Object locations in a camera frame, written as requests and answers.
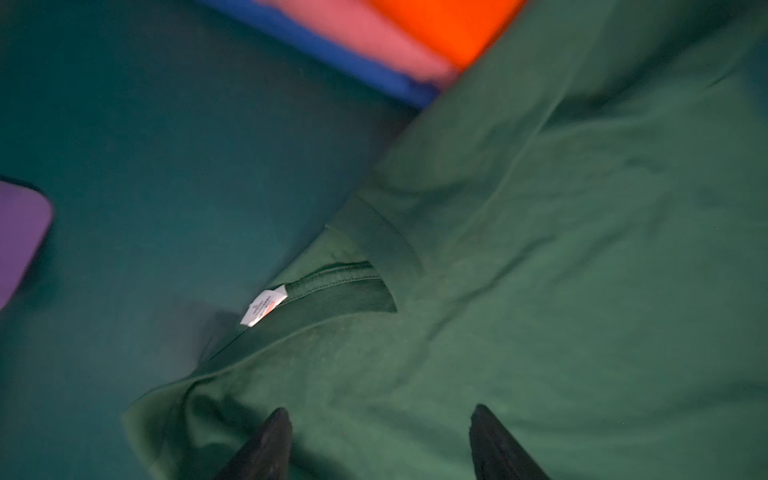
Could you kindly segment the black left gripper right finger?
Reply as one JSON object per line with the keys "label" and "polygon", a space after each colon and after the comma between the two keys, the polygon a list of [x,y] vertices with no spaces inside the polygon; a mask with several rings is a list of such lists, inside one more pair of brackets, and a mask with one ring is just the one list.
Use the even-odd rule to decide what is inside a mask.
{"label": "black left gripper right finger", "polygon": [[486,405],[471,415],[469,441],[477,480],[550,480]]}

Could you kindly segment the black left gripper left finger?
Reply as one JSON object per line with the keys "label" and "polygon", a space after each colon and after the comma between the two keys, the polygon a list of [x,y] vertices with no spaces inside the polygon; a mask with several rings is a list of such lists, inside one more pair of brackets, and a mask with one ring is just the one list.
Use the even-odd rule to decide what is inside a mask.
{"label": "black left gripper left finger", "polygon": [[286,480],[292,440],[289,413],[284,408],[277,408],[214,479]]}

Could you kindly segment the dark green t shirt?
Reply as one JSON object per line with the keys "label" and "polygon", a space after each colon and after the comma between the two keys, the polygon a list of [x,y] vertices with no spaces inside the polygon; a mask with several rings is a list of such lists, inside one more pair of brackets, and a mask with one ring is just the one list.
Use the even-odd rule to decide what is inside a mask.
{"label": "dark green t shirt", "polygon": [[765,478],[766,3],[528,3],[274,283],[126,413],[154,477],[277,410],[296,479],[470,479],[484,404],[551,479]]}

